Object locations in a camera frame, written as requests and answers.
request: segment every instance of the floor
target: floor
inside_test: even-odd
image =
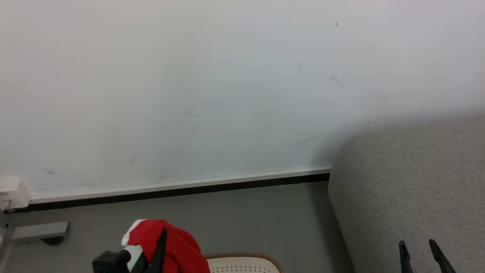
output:
[[[286,273],[353,273],[327,196],[328,182],[239,189],[12,215],[18,225],[71,222],[58,246],[16,245],[7,273],[88,273],[105,250],[121,250],[136,219],[167,219],[204,254],[259,252]]]

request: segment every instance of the gray fabric upholstery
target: gray fabric upholstery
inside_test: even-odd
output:
[[[332,166],[328,194],[357,272],[439,273],[435,239],[458,273],[485,270],[485,120],[359,136]]]

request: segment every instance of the white baseboard trim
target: white baseboard trim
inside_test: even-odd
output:
[[[260,173],[244,174],[244,175],[217,177],[217,178],[167,182],[167,183],[158,183],[158,184],[124,187],[124,188],[96,189],[96,190],[89,190],[89,191],[79,191],[74,193],[33,195],[31,204],[69,201],[69,200],[96,198],[96,197],[108,197],[108,196],[126,195],[126,194],[134,194],[134,193],[145,193],[145,192],[152,192],[152,191],[159,191],[159,190],[178,189],[178,188],[222,185],[222,184],[240,183],[240,182],[275,179],[275,178],[286,178],[286,177],[295,177],[295,176],[312,175],[312,174],[324,174],[324,173],[330,173],[331,168],[332,166],[324,166],[324,167],[295,169],[295,170],[288,170],[288,171],[270,171],[270,172],[260,172]]]

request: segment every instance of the power outlet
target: power outlet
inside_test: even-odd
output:
[[[7,208],[27,207],[32,199],[32,193],[25,183],[18,177],[6,177],[0,179],[0,205],[6,200],[11,200]]]

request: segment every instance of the red fabric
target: red fabric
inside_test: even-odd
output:
[[[129,233],[129,245],[140,245],[151,263],[163,228],[167,229],[163,273],[210,273],[209,264],[195,239],[165,220],[145,220]]]

